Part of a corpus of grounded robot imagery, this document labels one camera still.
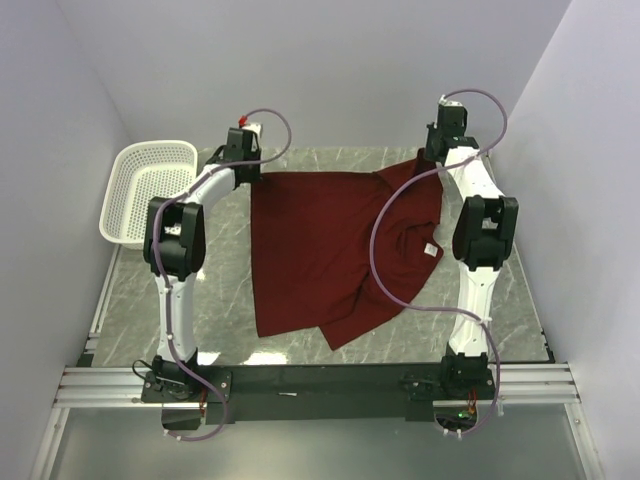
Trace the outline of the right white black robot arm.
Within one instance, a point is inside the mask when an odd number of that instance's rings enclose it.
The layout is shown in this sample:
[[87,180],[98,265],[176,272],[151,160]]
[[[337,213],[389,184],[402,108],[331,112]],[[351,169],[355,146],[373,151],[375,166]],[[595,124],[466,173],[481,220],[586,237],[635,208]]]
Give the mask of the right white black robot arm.
[[425,155],[446,168],[462,199],[452,238],[459,263],[458,308],[448,349],[453,355],[489,353],[484,331],[491,322],[491,303],[504,262],[510,257],[519,212],[484,164],[476,140],[466,134],[467,109],[442,97],[436,121],[427,126]]

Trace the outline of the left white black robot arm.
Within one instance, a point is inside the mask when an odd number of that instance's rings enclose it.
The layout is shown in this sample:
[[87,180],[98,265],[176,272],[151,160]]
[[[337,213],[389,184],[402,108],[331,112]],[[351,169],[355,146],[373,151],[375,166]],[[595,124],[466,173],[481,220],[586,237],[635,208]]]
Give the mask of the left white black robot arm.
[[193,329],[196,274],[206,256],[205,213],[242,183],[260,178],[262,125],[231,128],[212,156],[177,194],[158,194],[148,204],[143,257],[160,302],[157,355],[188,363],[197,352]]

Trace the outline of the dark red t-shirt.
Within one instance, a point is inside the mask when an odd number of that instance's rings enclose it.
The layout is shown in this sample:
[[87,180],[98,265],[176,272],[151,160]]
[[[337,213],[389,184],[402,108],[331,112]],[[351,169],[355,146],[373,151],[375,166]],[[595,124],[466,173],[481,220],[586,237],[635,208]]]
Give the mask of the dark red t-shirt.
[[256,330],[317,327],[337,350],[411,302],[443,256],[434,239],[443,187],[434,163],[372,173],[269,173],[251,187]]

